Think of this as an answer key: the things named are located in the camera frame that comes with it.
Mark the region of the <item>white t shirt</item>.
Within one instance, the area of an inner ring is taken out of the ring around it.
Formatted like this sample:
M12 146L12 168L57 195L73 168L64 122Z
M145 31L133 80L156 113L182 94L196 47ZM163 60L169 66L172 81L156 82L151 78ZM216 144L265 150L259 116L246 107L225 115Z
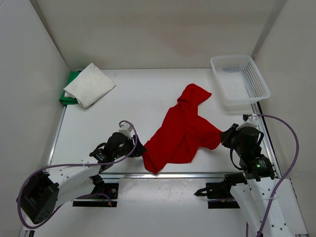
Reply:
M90 63L63 90L66 98L76 99L83 108L87 108L115 87L108 76Z

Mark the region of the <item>green t shirt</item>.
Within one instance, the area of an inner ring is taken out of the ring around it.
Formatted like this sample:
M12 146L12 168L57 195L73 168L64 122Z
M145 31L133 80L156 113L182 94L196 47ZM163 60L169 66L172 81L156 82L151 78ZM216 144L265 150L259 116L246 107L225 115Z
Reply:
M69 77L68 77L68 80L67 80L67 84L70 84L78 75L80 74L80 71L76 71L76 72L73 72L73 71L70 71L70 74L69 74ZM75 98L71 98L71 97L66 97L65 96L65 91L62 92L60 98L59 98L59 101L64 105L75 105L78 103L77 99Z

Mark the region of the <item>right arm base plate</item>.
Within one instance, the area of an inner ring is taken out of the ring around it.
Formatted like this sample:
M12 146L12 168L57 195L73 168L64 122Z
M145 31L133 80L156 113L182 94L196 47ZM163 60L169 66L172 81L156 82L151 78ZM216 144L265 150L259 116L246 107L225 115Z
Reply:
M208 209L239 209L238 203L222 183L206 183Z

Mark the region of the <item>red cloth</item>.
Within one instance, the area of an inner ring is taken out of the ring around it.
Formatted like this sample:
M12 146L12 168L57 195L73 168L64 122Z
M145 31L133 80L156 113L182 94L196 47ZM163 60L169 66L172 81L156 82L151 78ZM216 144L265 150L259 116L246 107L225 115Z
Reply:
M177 104L169 108L161 127L145 144L144 167L159 173L168 163L192 162L200 147L216 149L221 143L221 131L198 115L198 106L211 93L196 84L186 86Z

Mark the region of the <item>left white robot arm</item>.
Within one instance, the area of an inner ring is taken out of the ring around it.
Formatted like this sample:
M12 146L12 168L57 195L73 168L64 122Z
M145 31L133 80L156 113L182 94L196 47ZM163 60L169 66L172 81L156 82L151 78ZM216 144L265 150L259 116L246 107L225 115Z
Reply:
M18 212L25 213L33 224L42 224L68 201L82 196L97 198L106 193L100 176L103 171L117 160L140 157L146 150L137 135L115 132L75 165L55 165L32 174L19 192Z

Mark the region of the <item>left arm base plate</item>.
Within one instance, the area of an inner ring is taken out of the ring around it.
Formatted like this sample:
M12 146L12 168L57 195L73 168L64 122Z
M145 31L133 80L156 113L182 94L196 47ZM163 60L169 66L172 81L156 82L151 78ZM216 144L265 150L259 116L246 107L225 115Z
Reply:
M73 207L117 207L119 194L118 180L105 180L95 186L91 194L73 200Z

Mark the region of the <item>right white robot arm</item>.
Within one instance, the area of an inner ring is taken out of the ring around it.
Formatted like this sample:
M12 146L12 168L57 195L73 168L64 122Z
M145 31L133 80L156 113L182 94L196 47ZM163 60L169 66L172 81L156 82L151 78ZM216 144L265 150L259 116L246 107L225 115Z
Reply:
M207 197L209 204L238 204L246 220L247 236L292 237L280 205L284 196L275 191L280 179L261 153L264 134L255 127L233 124L220 137L230 154L238 155L238 172L226 174L220 183L208 183L194 195Z

